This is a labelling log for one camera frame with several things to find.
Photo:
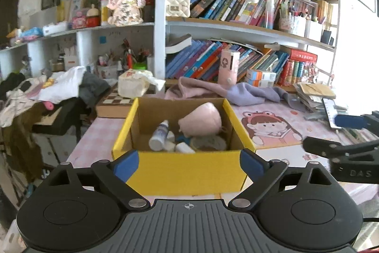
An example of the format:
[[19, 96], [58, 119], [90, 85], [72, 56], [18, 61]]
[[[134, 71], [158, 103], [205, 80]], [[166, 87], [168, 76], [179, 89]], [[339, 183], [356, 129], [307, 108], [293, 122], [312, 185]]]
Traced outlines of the pink cylindrical box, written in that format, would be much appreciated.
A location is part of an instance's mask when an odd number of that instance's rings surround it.
[[224, 49], [221, 52], [218, 70], [218, 84], [235, 85], [237, 83], [240, 53], [238, 51]]

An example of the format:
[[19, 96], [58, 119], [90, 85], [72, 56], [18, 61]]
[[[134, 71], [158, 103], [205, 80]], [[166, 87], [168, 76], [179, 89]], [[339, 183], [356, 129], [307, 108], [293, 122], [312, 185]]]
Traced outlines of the white quilted handbag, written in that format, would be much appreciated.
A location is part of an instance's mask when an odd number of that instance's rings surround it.
[[166, 0], [166, 16], [188, 18], [190, 16], [190, 6], [191, 0]]

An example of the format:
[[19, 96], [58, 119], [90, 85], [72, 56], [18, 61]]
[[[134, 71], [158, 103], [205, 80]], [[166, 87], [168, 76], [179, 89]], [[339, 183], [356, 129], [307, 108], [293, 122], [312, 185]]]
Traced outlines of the smartphone lit screen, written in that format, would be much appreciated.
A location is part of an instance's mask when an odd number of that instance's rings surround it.
[[334, 101], [329, 98], [322, 98], [322, 103], [325, 108], [325, 113], [328, 118], [330, 128], [333, 130], [340, 129], [340, 127], [335, 124], [335, 117], [338, 115], [338, 112], [337, 112], [337, 109], [335, 108]]

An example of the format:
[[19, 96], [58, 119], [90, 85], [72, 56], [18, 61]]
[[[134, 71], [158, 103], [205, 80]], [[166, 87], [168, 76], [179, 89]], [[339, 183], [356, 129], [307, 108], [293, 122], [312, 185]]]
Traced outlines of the pink cartoon desk mat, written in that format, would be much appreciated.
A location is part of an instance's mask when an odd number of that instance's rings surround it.
[[310, 114], [291, 109], [282, 103], [264, 103], [251, 106], [233, 106], [238, 119], [251, 138], [256, 152], [266, 160], [281, 159], [291, 167], [304, 167], [309, 161], [318, 161], [326, 168], [328, 160], [304, 151], [305, 137], [337, 141], [344, 145], [372, 141], [376, 137], [367, 131], [353, 135], [345, 130], [333, 130], [327, 121], [310, 120]]

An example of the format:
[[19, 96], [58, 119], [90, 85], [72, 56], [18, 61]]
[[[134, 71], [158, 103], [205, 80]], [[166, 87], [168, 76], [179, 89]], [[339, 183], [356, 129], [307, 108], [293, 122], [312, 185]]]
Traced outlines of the tissue pack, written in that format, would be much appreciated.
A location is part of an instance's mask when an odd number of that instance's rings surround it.
[[117, 93], [123, 98], [139, 98], [146, 93], [150, 85], [161, 91], [165, 83], [165, 80], [156, 78], [148, 70], [129, 69], [118, 77]]

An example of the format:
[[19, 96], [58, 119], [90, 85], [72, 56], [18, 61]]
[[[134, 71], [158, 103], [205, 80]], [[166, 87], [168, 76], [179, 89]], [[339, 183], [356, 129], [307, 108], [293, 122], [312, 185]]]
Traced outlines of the white wooden bookshelf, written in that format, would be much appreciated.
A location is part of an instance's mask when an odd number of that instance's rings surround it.
[[[15, 28], [19, 25], [28, 27], [32, 14], [40, 13], [41, 0], [1, 0], [1, 22], [5, 28]], [[37, 41], [21, 44], [1, 51], [1, 74], [6, 78], [10, 73], [18, 71], [22, 64], [21, 58], [31, 57], [32, 71], [39, 74], [48, 67], [50, 60], [63, 52], [65, 47], [77, 46], [77, 57], [80, 65], [89, 66], [95, 63], [98, 55], [115, 51], [127, 39], [134, 51], [148, 49], [155, 52], [155, 32], [158, 25], [166, 21], [164, 17], [156, 18], [155, 22], [144, 23], [140, 26], [116, 28], [89, 28], [65, 32], [54, 37], [40, 38]], [[293, 37], [286, 33], [270, 35], [267, 30], [253, 30], [250, 26], [233, 23], [209, 22], [202, 19], [169, 21], [162, 42], [168, 37], [179, 37], [191, 34], [194, 39], [221, 38], [241, 43], [271, 43], [281, 42], [287, 46], [296, 46]]]

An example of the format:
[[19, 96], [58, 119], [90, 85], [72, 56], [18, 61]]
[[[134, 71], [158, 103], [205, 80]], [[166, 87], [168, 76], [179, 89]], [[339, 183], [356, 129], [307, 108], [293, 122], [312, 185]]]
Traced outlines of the red thick book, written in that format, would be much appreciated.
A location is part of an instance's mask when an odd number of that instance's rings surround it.
[[317, 55], [313, 53], [309, 53], [307, 51], [303, 51], [301, 49], [295, 49], [288, 46], [281, 46], [280, 50], [289, 54], [289, 59], [297, 62], [309, 62], [316, 64], [317, 63]]

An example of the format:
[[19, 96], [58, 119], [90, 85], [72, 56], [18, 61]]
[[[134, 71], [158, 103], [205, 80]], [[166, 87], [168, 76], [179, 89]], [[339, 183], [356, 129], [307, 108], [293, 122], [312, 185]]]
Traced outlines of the blue felt pouch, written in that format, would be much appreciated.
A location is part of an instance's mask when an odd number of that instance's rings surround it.
[[186, 143], [189, 146], [190, 142], [191, 142], [191, 138], [190, 137], [186, 137], [184, 134], [178, 134], [178, 135], [175, 136], [175, 142], [177, 144], [179, 144], [179, 143]]

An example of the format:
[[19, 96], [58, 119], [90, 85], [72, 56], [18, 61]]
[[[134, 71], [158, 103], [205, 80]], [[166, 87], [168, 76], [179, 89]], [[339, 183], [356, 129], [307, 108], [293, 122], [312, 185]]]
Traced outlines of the pile of clothes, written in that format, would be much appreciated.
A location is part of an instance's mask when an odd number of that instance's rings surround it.
[[41, 147], [34, 141], [32, 127], [47, 111], [45, 103], [58, 105], [72, 98], [80, 98], [86, 107], [93, 107], [99, 97], [110, 89], [110, 85], [85, 67], [72, 67], [63, 73], [51, 76], [53, 83], [46, 87], [48, 78], [27, 79], [23, 85], [6, 94], [6, 104], [1, 110], [3, 133], [9, 165], [22, 173], [27, 182], [42, 175], [43, 160]]

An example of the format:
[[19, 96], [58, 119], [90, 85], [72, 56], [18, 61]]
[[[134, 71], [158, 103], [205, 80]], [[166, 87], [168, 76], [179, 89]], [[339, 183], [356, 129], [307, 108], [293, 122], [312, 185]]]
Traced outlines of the stack of papers and booklets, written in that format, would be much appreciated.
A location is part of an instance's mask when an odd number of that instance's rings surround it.
[[335, 99], [331, 96], [323, 97], [320, 94], [312, 94], [305, 91], [306, 86], [316, 86], [315, 84], [296, 83], [293, 85], [300, 99], [300, 102], [307, 108], [309, 113], [304, 117], [309, 121], [324, 121], [328, 126], [328, 118], [325, 113], [325, 108], [322, 103], [322, 98], [332, 99], [335, 103], [335, 108], [338, 114], [347, 114], [347, 108], [337, 105]]

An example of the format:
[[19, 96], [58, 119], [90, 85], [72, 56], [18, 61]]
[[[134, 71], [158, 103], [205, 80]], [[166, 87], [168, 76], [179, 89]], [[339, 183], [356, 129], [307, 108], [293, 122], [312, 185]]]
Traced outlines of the yellow cardboard box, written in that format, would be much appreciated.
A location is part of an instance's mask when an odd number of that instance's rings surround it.
[[157, 126], [167, 120], [174, 133], [178, 121], [208, 99], [134, 100], [112, 150], [113, 159], [137, 150], [137, 170], [126, 184], [143, 196], [193, 196], [235, 193], [242, 190], [247, 175], [240, 168], [240, 152], [254, 149], [244, 126], [224, 98], [211, 98], [222, 119], [226, 140], [224, 151], [199, 151], [195, 154], [155, 152], [148, 141]]

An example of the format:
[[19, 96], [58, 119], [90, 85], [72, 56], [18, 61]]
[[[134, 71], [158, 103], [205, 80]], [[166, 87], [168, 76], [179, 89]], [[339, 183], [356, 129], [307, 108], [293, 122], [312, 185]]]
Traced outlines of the pink plush toy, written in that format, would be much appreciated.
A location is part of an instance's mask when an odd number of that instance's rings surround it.
[[186, 137], [217, 135], [222, 130], [222, 118], [215, 105], [207, 102], [178, 120], [178, 125]]

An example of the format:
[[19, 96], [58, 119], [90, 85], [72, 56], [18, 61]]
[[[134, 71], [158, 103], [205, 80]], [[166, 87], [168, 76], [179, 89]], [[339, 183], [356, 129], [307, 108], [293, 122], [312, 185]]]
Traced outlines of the white blue spray bottle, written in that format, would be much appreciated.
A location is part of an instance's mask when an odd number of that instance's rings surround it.
[[169, 132], [169, 122], [168, 120], [164, 120], [159, 124], [159, 126], [155, 129], [152, 134], [148, 145], [153, 151], [161, 151], [164, 148], [165, 142], [167, 140], [167, 135]]

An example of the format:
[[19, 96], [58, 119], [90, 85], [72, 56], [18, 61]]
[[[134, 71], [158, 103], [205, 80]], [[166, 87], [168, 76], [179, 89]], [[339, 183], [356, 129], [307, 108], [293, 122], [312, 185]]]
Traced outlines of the checkered board box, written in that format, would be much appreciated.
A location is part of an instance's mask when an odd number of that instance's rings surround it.
[[115, 85], [96, 104], [97, 116], [99, 118], [126, 118], [133, 102], [134, 99], [120, 96]]

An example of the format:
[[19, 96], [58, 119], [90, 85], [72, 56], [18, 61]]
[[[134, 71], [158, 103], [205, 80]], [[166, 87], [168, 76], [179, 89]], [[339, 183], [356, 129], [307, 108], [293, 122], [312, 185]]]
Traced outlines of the floral plush doll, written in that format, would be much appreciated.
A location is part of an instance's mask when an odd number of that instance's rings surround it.
[[112, 11], [108, 23], [117, 27], [142, 24], [145, 5], [145, 0], [108, 0], [107, 7]]

